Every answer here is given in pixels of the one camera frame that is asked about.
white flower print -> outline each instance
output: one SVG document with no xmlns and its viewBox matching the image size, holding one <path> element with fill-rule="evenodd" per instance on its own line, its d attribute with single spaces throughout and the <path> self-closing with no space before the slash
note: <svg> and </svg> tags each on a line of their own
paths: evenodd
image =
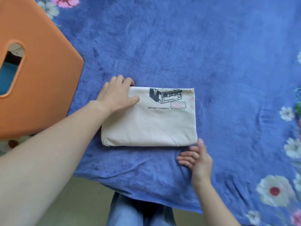
<svg viewBox="0 0 301 226">
<path fill-rule="evenodd" d="M 250 210 L 246 216 L 249 218 L 250 223 L 252 225 L 259 225 L 260 224 L 260 213 L 258 211 Z"/>
<path fill-rule="evenodd" d="M 53 19 L 53 16 L 58 16 L 60 14 L 58 7 L 56 7 L 52 2 L 38 1 L 38 5 L 44 10 L 50 19 Z"/>
<path fill-rule="evenodd" d="M 294 140 L 293 138 L 289 138 L 286 142 L 287 144 L 284 145 L 286 154 L 293 159 L 299 159 L 301 157 L 300 140 L 299 139 Z"/>
<path fill-rule="evenodd" d="M 5 153 L 11 151 L 13 148 L 17 147 L 19 144 L 25 142 L 29 138 L 30 138 L 30 136 L 23 136 L 23 137 L 14 138 L 11 140 L 0 141 L 0 152 L 5 154 Z"/>
<path fill-rule="evenodd" d="M 285 121 L 292 121 L 295 118 L 295 114 L 293 112 L 292 107 L 282 107 L 281 111 L 279 111 L 280 115 L 281 115 L 281 119 L 285 120 Z"/>
<path fill-rule="evenodd" d="M 297 59 L 298 59 L 299 63 L 301 63 L 301 51 L 300 51 L 299 54 L 297 55 Z"/>
<path fill-rule="evenodd" d="M 301 192 L 301 176 L 296 173 L 296 179 L 294 179 L 295 189 Z"/>
<path fill-rule="evenodd" d="M 294 190 L 288 179 L 278 175 L 269 175 L 261 179 L 256 191 L 260 194 L 260 199 L 264 204 L 274 207 L 286 207 L 289 205 L 290 199 L 295 198 Z"/>
</svg>

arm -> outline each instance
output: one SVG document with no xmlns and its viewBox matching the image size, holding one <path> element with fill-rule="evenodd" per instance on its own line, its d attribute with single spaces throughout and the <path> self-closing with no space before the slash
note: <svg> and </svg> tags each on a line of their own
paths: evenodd
<svg viewBox="0 0 301 226">
<path fill-rule="evenodd" d="M 75 171 L 89 142 L 113 112 L 139 101 L 132 79 L 113 77 L 91 101 L 0 157 L 0 225 L 35 225 Z"/>
<path fill-rule="evenodd" d="M 240 226 L 211 185 L 213 160 L 203 140 L 199 139 L 198 146 L 190 147 L 190 151 L 182 152 L 177 160 L 192 171 L 192 186 L 200 200 L 207 225 Z"/>
</svg>

orange plastic stool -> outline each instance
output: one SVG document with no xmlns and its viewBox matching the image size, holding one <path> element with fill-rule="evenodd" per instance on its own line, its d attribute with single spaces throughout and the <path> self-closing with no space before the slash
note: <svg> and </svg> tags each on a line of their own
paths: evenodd
<svg viewBox="0 0 301 226">
<path fill-rule="evenodd" d="M 0 96 L 0 139 L 34 134 L 63 119 L 84 61 L 35 0 L 0 0 L 0 66 L 11 43 L 24 56 Z"/>
</svg>

blue jeans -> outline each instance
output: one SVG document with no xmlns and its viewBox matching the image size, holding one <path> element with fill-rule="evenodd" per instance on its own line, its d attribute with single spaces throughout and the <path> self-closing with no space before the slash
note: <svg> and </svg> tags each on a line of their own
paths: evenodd
<svg viewBox="0 0 301 226">
<path fill-rule="evenodd" d="M 138 201 L 115 192 L 107 226 L 175 226 L 171 207 Z"/>
</svg>

cream fabric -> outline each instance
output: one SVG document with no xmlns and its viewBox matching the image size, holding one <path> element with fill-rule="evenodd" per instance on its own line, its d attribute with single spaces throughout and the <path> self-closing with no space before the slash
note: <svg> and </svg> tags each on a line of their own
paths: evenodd
<svg viewBox="0 0 301 226">
<path fill-rule="evenodd" d="M 194 89 L 130 87 L 140 101 L 101 127 L 105 146 L 189 146 L 197 142 Z"/>
</svg>

